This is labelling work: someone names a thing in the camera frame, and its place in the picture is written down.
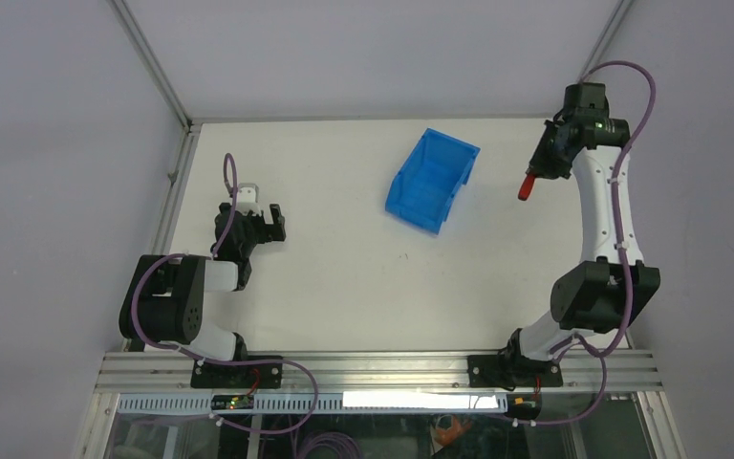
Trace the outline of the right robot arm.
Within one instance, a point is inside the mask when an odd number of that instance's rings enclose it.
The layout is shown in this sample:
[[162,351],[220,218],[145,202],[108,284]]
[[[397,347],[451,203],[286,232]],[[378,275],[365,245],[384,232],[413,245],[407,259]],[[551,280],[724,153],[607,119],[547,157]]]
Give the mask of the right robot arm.
[[526,201],[539,180],[574,178],[582,248],[578,265],[554,282],[549,310],[502,350],[501,373],[511,386],[550,372],[561,352],[593,334],[614,332],[616,347],[658,290],[659,270],[645,263],[631,213],[633,138],[626,120],[611,117],[601,83],[568,86],[561,110],[545,123],[518,198]]

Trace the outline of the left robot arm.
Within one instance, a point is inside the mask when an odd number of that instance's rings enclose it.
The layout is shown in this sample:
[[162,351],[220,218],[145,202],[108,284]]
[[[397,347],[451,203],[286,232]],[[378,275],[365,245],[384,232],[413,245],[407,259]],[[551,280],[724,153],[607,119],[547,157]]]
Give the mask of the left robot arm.
[[269,213],[267,221],[256,204],[234,209],[222,203],[209,256],[141,256],[120,309],[120,333],[198,361],[214,361],[212,375],[224,387],[243,385],[249,375],[245,341],[204,318],[204,299],[206,293],[244,290],[254,249],[286,239],[281,207],[271,204]]

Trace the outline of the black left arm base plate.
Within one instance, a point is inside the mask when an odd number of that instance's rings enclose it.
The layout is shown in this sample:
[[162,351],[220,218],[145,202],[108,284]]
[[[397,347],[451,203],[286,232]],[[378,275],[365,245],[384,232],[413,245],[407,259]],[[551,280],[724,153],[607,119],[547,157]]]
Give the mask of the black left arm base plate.
[[278,389],[282,385],[283,363],[279,356],[255,359],[254,365],[195,363],[191,388],[195,389]]

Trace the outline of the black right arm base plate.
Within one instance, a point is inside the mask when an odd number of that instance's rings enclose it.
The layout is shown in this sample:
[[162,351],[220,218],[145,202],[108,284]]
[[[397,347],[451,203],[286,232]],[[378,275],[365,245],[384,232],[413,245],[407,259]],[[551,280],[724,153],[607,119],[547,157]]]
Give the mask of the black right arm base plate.
[[561,369],[552,361],[525,358],[508,359],[503,355],[469,355],[466,358],[469,386],[472,388],[561,387]]

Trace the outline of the red handled screwdriver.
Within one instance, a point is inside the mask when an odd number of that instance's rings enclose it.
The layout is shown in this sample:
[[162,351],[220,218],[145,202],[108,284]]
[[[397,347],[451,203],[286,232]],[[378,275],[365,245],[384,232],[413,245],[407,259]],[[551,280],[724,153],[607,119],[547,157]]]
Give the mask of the red handled screwdriver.
[[532,190],[534,188],[536,179],[536,173],[531,167],[529,167],[526,172],[525,178],[518,190],[517,197],[520,201],[527,201],[529,199],[530,194],[532,193]]

